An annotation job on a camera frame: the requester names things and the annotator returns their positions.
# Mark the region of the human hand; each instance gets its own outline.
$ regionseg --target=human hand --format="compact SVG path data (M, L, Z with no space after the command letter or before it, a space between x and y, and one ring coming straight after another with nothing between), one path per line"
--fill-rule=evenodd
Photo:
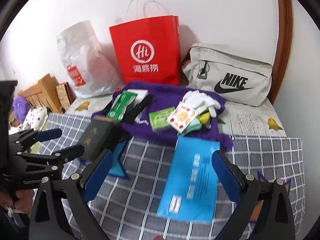
M14 203L15 209L21 211L22 214L29 214L32 210L34 194L33 189L16 191L18 200ZM6 191L0 192L0 206L5 210L13 206L12 198Z

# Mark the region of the gray checkered cloth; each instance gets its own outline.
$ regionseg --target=gray checkered cloth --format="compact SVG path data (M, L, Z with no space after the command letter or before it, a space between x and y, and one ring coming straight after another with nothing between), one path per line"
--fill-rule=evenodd
M50 114L47 129L61 128L60 138L42 143L39 152L50 154L78 142L90 123L86 117ZM244 174L258 178L258 171L270 182L291 179L290 201L296 238L305 207L305 182L302 145L298 138L233 137L234 147L226 153ZM212 223L181 222L156 216L162 191L171 166L174 148L158 146L132 138L121 158L130 180L107 176L97 197L89 207L103 230L111 239L152 240L211 240L221 231L235 209L235 203L218 184L218 198ZM78 160L66 163L63 178L85 167ZM76 237L84 239L74 220L67 200L63 200L66 215ZM246 239L254 224L248 224L242 239Z

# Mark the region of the dark green book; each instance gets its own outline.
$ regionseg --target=dark green book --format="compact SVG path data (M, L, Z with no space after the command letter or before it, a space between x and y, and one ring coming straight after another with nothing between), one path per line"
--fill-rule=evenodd
M95 116L78 141L85 149L81 159L93 162L104 149L114 151L120 137L121 129L115 120Z

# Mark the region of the green wet wipes package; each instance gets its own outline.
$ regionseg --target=green wet wipes package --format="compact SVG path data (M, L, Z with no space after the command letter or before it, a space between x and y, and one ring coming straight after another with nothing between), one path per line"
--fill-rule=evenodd
M127 107L135 100L136 97L137 94L135 93L128 92L127 90L123 91L118 100L111 107L107 117L110 117L117 122L121 122Z
M167 118L174 110L175 107L169 107L160 111L149 113L152 130L156 132L169 129L170 125L167 122Z

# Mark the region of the silver bolt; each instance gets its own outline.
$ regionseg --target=silver bolt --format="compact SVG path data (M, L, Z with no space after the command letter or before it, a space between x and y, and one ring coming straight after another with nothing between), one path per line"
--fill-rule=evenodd
M48 182L48 180L49 180L48 177L43 177L43 178L41 179L41 182L42 182L42 183L46 183L46 182Z
M283 185L283 180L282 180L282 179L277 179L276 182L277 182L277 184L279 184L279 185Z
M247 180L250 180L250 181L253 181L253 180L254 180L254 176L251 175L251 174L247 174L247 175L245 176L245 178L246 178Z
M74 173L71 175L71 179L75 180L75 179L79 179L80 175L79 173Z

